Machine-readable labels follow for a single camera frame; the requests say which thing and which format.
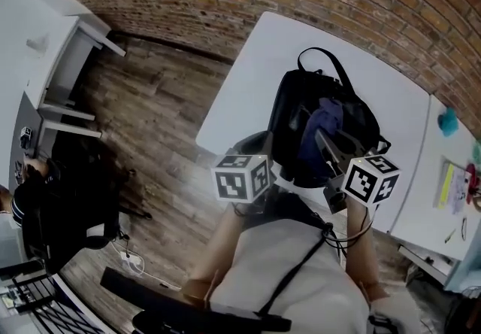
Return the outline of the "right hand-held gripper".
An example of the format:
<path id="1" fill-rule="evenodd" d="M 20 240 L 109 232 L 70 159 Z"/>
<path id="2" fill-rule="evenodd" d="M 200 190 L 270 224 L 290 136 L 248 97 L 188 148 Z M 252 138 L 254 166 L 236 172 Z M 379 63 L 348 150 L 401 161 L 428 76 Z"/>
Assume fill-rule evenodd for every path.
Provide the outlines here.
<path id="1" fill-rule="evenodd" d="M 343 173 L 328 146 L 331 139 L 321 129 L 316 130 L 315 141 L 322 158 L 336 176 L 327 182 L 324 189 L 332 214 L 346 208 L 347 197 L 371 207 L 392 195 L 401 170 L 384 155 L 364 156 L 367 150 L 357 138 L 337 130 L 336 141 L 340 142 L 340 146 L 334 145 L 335 156 L 340 161 L 350 160 Z"/>

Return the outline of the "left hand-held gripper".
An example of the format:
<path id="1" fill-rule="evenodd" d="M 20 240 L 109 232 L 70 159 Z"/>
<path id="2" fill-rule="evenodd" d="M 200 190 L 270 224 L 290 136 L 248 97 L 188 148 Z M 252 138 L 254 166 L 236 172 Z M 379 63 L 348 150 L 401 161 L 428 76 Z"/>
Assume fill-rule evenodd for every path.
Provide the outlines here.
<path id="1" fill-rule="evenodd" d="M 216 198 L 240 214 L 262 214 L 268 192 L 276 181 L 271 161 L 274 135 L 257 132 L 236 143 L 239 154 L 218 155 L 210 168 Z M 265 154 L 258 154 L 265 144 Z"/>

